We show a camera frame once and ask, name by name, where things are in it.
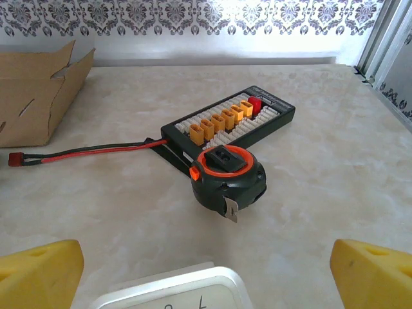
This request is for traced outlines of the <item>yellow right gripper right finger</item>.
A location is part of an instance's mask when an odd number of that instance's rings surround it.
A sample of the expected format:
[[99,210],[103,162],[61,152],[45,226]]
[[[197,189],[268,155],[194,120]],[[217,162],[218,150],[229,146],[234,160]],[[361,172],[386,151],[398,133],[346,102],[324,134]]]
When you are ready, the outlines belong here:
[[411,254],[335,241],[330,269],[345,308],[411,308]]

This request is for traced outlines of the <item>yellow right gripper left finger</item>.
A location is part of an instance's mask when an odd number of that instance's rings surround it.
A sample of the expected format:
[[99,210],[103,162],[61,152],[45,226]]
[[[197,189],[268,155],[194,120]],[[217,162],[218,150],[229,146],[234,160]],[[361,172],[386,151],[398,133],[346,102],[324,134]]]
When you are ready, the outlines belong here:
[[70,308],[84,270],[66,239],[1,257],[1,308]]

